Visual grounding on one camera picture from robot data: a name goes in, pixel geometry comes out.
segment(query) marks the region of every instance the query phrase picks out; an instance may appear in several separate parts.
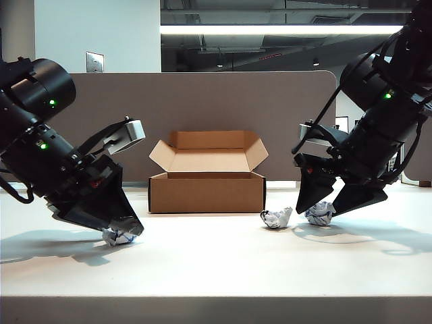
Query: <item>white wall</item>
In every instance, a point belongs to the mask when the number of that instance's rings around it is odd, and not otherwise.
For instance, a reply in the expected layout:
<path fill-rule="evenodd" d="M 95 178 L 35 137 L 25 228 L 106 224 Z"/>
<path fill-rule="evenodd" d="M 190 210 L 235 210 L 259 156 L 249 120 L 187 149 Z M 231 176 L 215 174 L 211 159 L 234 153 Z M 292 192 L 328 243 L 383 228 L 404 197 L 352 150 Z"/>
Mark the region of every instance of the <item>white wall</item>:
<path fill-rule="evenodd" d="M 1 0 L 0 27 L 5 61 L 16 61 L 19 56 L 34 59 L 32 0 Z"/>
<path fill-rule="evenodd" d="M 339 85 L 340 76 L 344 71 L 345 66 L 326 67 L 325 70 L 332 71 L 337 78 L 337 85 Z M 354 128 L 354 121 L 359 120 L 365 112 L 360 109 L 350 98 L 342 91 L 336 97 L 336 116 L 348 116 L 348 128 L 351 132 Z"/>
<path fill-rule="evenodd" d="M 34 0 L 35 55 L 86 71 L 86 51 L 106 72 L 160 72 L 159 0 Z"/>

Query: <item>ceiling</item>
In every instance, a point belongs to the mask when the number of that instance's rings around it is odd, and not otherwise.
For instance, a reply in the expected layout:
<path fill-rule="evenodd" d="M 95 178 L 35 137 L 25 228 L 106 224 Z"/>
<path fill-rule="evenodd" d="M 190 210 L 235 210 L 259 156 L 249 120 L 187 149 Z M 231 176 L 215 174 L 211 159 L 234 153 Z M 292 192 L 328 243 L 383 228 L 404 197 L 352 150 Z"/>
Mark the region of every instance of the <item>ceiling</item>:
<path fill-rule="evenodd" d="M 162 24 L 403 24 L 415 0 L 161 0 Z M 386 36 L 161 36 L 164 72 L 345 65 Z"/>

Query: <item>box flap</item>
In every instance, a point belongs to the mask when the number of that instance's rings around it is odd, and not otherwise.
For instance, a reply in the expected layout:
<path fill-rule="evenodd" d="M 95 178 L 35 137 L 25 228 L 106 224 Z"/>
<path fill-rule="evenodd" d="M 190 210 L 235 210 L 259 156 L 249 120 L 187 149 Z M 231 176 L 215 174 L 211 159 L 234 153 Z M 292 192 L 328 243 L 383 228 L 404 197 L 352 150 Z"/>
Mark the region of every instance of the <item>box flap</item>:
<path fill-rule="evenodd" d="M 150 153 L 150 158 L 159 164 L 165 171 L 169 171 L 171 164 L 176 156 L 176 149 L 169 146 L 167 143 L 159 140 L 153 151 Z"/>
<path fill-rule="evenodd" d="M 243 149 L 244 131 L 172 132 L 170 143 L 179 150 Z"/>
<path fill-rule="evenodd" d="M 251 131 L 244 132 L 244 148 L 251 171 L 269 156 L 263 141 Z"/>
<path fill-rule="evenodd" d="M 249 172 L 268 156 L 249 131 L 173 132 L 150 158 L 168 172 Z"/>

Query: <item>gray cubicle partition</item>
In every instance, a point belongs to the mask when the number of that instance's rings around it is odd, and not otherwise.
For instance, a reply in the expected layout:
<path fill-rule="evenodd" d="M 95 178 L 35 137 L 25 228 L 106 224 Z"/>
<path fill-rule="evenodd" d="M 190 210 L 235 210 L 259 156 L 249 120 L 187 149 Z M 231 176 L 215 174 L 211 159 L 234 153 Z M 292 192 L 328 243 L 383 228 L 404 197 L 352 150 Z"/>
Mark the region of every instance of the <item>gray cubicle partition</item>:
<path fill-rule="evenodd" d="M 74 74 L 75 103 L 50 121 L 73 145 L 129 115 L 146 139 L 114 159 L 124 181 L 146 181 L 163 170 L 149 159 L 159 139 L 175 130 L 252 130 L 269 158 L 256 172 L 269 180 L 299 180 L 291 148 L 298 124 L 315 118 L 335 90 L 331 72 Z M 335 106 L 323 120 L 335 123 Z M 316 145 L 311 152 L 323 152 Z"/>
<path fill-rule="evenodd" d="M 414 134 L 405 145 L 405 153 L 408 152 L 413 140 Z M 421 132 L 420 142 L 408 167 L 405 169 L 405 175 L 411 180 L 432 180 L 432 120 L 426 121 Z"/>

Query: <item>white table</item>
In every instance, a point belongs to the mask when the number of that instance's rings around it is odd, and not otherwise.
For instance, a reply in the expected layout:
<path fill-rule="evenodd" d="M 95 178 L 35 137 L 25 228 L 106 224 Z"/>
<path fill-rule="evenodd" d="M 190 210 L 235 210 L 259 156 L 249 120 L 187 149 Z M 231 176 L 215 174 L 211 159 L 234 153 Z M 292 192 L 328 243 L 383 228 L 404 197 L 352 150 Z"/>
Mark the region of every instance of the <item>white table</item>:
<path fill-rule="evenodd" d="M 432 321 L 430 188 L 388 186 L 330 227 L 294 212 L 279 231 L 257 214 L 149 215 L 145 188 L 126 191 L 145 231 L 114 248 L 1 192 L 2 323 Z M 267 208 L 297 195 L 270 188 Z"/>

